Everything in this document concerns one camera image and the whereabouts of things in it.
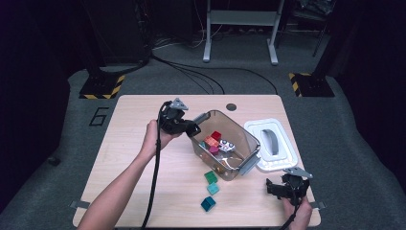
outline toy block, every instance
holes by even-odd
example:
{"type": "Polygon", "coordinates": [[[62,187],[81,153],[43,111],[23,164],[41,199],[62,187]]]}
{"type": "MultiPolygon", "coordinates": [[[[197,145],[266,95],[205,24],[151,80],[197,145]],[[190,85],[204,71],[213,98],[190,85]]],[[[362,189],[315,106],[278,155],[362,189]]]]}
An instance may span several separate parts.
{"type": "Polygon", "coordinates": [[[221,139],[221,133],[214,131],[211,135],[216,141],[219,141],[221,139]]]}
{"type": "Polygon", "coordinates": [[[211,210],[215,206],[215,201],[212,199],[211,196],[207,196],[201,203],[201,206],[206,212],[209,212],[209,210],[211,210]]]}
{"type": "Polygon", "coordinates": [[[207,191],[209,191],[209,193],[210,193],[211,195],[216,194],[216,193],[219,191],[217,184],[216,184],[216,183],[212,183],[212,184],[210,184],[209,186],[207,186],[207,191]]]}
{"type": "Polygon", "coordinates": [[[213,171],[204,173],[204,176],[206,177],[207,182],[209,182],[209,184],[217,182],[217,176],[215,176],[213,171]]]}
{"type": "Polygon", "coordinates": [[[204,139],[204,142],[209,145],[209,146],[214,146],[217,147],[218,146],[218,142],[215,140],[215,138],[211,137],[211,136],[207,136],[204,139]]]}
{"type": "Polygon", "coordinates": [[[218,155],[218,148],[217,147],[210,147],[209,152],[213,155],[218,155]]]}
{"type": "Polygon", "coordinates": [[[231,151],[234,151],[236,149],[236,146],[226,140],[220,140],[218,148],[224,153],[229,153],[231,151]]]}
{"type": "Polygon", "coordinates": [[[205,149],[206,148],[206,143],[203,141],[203,142],[200,142],[200,144],[199,144],[203,149],[205,149]]]}

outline black cable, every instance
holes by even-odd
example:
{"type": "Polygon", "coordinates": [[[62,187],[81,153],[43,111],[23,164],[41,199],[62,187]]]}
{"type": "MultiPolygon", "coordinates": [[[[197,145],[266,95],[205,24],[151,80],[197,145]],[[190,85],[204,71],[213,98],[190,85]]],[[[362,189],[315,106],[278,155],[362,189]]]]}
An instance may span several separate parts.
{"type": "Polygon", "coordinates": [[[293,191],[293,201],[294,201],[294,204],[295,204],[295,210],[293,211],[293,214],[290,215],[290,217],[286,221],[286,223],[280,228],[280,230],[286,229],[290,225],[290,223],[293,222],[293,220],[296,217],[296,213],[298,212],[299,207],[301,206],[300,204],[298,204],[298,199],[296,198],[296,193],[295,193],[295,190],[293,189],[293,187],[292,187],[292,191],[293,191]]]}
{"type": "MultiPolygon", "coordinates": [[[[161,58],[155,56],[154,54],[151,54],[151,58],[153,58],[153,59],[155,59],[155,60],[158,60],[159,62],[165,63],[165,64],[169,65],[170,67],[173,67],[173,65],[176,65],[176,64],[177,64],[177,63],[174,63],[174,62],[170,62],[170,61],[167,61],[167,60],[163,60],[163,59],[161,59],[161,58]]],[[[200,75],[200,76],[202,76],[202,77],[204,77],[204,78],[207,78],[207,79],[213,81],[215,84],[218,85],[218,87],[220,87],[222,94],[225,94],[224,88],[223,88],[223,87],[221,86],[221,84],[218,83],[216,80],[210,78],[210,77],[207,76],[207,75],[204,75],[204,74],[202,74],[202,73],[199,73],[199,72],[197,72],[197,71],[194,71],[194,70],[191,70],[191,69],[183,68],[183,67],[181,67],[181,66],[182,66],[181,64],[178,64],[178,65],[180,65],[180,66],[176,66],[177,68],[181,68],[181,69],[183,69],[183,70],[185,70],[185,71],[189,71],[189,72],[191,72],[191,73],[200,75]]]]}
{"type": "Polygon", "coordinates": [[[144,222],[143,225],[141,226],[141,229],[145,229],[147,226],[147,222],[152,210],[152,203],[153,203],[153,198],[155,195],[155,187],[156,187],[156,180],[158,177],[158,170],[159,170],[159,160],[160,160],[160,156],[161,156],[161,127],[159,126],[160,124],[160,118],[161,118],[161,113],[162,113],[162,109],[164,108],[164,106],[169,105],[170,102],[165,102],[162,104],[161,108],[159,109],[159,113],[158,113],[158,119],[157,119],[157,131],[158,131],[158,135],[156,137],[156,151],[155,151],[155,168],[153,171],[153,177],[152,177],[152,184],[151,184],[151,192],[149,195],[149,203],[148,203],[148,208],[147,208],[147,213],[146,213],[146,217],[144,218],[144,222]]]}
{"type": "Polygon", "coordinates": [[[168,60],[163,60],[163,59],[161,59],[161,58],[159,58],[159,57],[157,57],[157,56],[155,56],[155,55],[151,55],[151,57],[154,58],[154,59],[156,59],[156,60],[158,60],[158,61],[164,62],[164,63],[166,63],[166,64],[185,66],[185,67],[195,68],[195,69],[241,70],[241,71],[246,71],[246,72],[249,72],[249,73],[251,73],[251,74],[257,75],[258,77],[260,77],[260,78],[264,79],[265,81],[267,81],[268,83],[270,83],[270,84],[272,85],[272,87],[274,88],[274,90],[275,90],[275,95],[278,95],[278,89],[277,89],[277,87],[275,86],[275,84],[272,83],[272,81],[268,80],[266,77],[262,76],[261,74],[256,73],[256,72],[254,72],[254,71],[252,71],[252,70],[249,70],[249,69],[237,68],[237,67],[201,67],[201,66],[187,65],[187,64],[176,63],[176,62],[172,62],[172,61],[168,61],[168,60]]]}
{"type": "Polygon", "coordinates": [[[213,89],[213,87],[212,87],[206,80],[203,80],[202,78],[198,77],[197,75],[193,75],[193,74],[187,73],[184,69],[179,68],[179,67],[177,67],[177,66],[175,66],[175,65],[172,65],[171,67],[173,67],[173,68],[176,69],[176,70],[179,70],[182,74],[184,74],[186,77],[188,77],[188,78],[189,78],[190,80],[192,80],[194,83],[196,83],[200,88],[202,88],[207,94],[210,94],[199,82],[197,82],[196,80],[194,80],[191,76],[193,76],[193,77],[195,77],[195,78],[198,78],[198,79],[200,79],[200,80],[206,82],[206,83],[210,86],[210,88],[212,89],[212,93],[214,94],[214,89],[213,89]]]}

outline black cable on floor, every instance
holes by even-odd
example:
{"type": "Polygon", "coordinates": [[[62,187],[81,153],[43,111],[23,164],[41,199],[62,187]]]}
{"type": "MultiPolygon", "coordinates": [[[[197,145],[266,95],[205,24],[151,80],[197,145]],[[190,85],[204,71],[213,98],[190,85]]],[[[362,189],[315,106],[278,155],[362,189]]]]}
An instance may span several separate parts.
{"type": "Polygon", "coordinates": [[[180,71],[180,69],[181,69],[181,70],[183,70],[183,71],[188,71],[188,72],[190,72],[190,73],[194,73],[195,75],[193,75],[193,76],[195,76],[195,77],[196,77],[196,75],[200,75],[200,76],[202,76],[202,77],[204,77],[204,78],[207,78],[207,79],[213,81],[215,84],[217,84],[218,87],[220,87],[222,94],[225,94],[225,91],[224,91],[223,86],[221,86],[220,83],[218,83],[216,80],[210,78],[210,77],[207,76],[207,75],[204,75],[204,74],[202,74],[202,73],[199,73],[199,72],[194,71],[194,70],[191,70],[191,69],[184,68],[184,67],[182,67],[182,65],[180,65],[180,64],[177,64],[177,63],[174,63],[174,62],[170,62],[170,61],[167,61],[167,60],[163,60],[163,59],[161,59],[161,58],[159,58],[159,57],[157,57],[157,56],[155,56],[155,55],[153,55],[153,54],[151,54],[151,58],[153,58],[153,59],[155,59],[155,60],[157,60],[157,61],[159,61],[159,62],[165,63],[165,64],[169,65],[170,67],[175,68],[175,69],[177,69],[177,70],[179,70],[179,71],[180,71]]]}
{"type": "Polygon", "coordinates": [[[253,74],[253,75],[256,75],[256,76],[258,76],[258,77],[264,79],[265,81],[267,81],[267,82],[268,82],[269,84],[271,84],[272,87],[274,88],[274,90],[275,90],[275,95],[278,95],[278,89],[277,89],[277,87],[275,86],[275,84],[274,84],[272,81],[270,81],[269,79],[267,79],[267,78],[264,77],[263,75],[261,75],[261,74],[259,74],[259,73],[257,73],[257,72],[254,72],[254,71],[252,71],[252,70],[249,70],[249,69],[237,68],[237,67],[201,67],[201,66],[187,65],[187,64],[176,63],[176,62],[172,62],[172,61],[168,61],[168,60],[163,60],[163,59],[161,59],[161,58],[159,58],[159,57],[157,57],[157,56],[155,56],[155,55],[151,55],[151,57],[154,58],[154,59],[156,59],[156,60],[158,60],[158,61],[164,62],[165,64],[168,64],[168,65],[184,66],[184,67],[195,68],[195,69],[209,69],[209,70],[241,70],[241,71],[246,71],[246,72],[249,72],[249,73],[251,73],[251,74],[253,74]]]}

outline clear plastic bin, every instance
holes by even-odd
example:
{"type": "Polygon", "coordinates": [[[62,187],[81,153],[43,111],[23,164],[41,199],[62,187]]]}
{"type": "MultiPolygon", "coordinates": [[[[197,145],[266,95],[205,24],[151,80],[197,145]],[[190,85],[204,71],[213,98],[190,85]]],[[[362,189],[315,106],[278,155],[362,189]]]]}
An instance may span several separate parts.
{"type": "Polygon", "coordinates": [[[260,148],[257,138],[221,111],[210,110],[194,121],[201,129],[199,134],[191,137],[194,152],[224,180],[230,181],[238,174],[248,173],[260,161],[257,156],[260,148]],[[209,152],[204,141],[215,131],[221,133],[221,140],[234,144],[235,149],[219,151],[217,154],[209,152]]]}

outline hand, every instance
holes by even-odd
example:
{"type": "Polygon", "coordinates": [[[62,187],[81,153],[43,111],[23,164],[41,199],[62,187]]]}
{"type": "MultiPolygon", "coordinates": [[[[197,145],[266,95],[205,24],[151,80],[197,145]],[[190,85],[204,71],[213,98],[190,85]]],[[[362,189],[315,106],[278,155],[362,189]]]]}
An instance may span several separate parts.
{"type": "MultiPolygon", "coordinates": [[[[284,197],[281,197],[284,208],[284,216],[286,219],[289,219],[290,216],[295,212],[295,206],[290,203],[290,200],[284,197]]],[[[290,223],[290,230],[304,230],[307,228],[310,223],[311,213],[313,209],[311,208],[310,203],[308,202],[307,196],[302,198],[302,204],[296,213],[296,217],[293,222],[290,223]]]]}
{"type": "MultiPolygon", "coordinates": [[[[167,134],[162,129],[160,131],[161,137],[161,150],[173,139],[180,136],[179,134],[167,134]]],[[[141,154],[147,154],[148,157],[152,158],[156,153],[156,139],[158,136],[158,124],[156,120],[151,120],[147,125],[146,135],[144,137],[144,142],[141,147],[141,154]]]]}

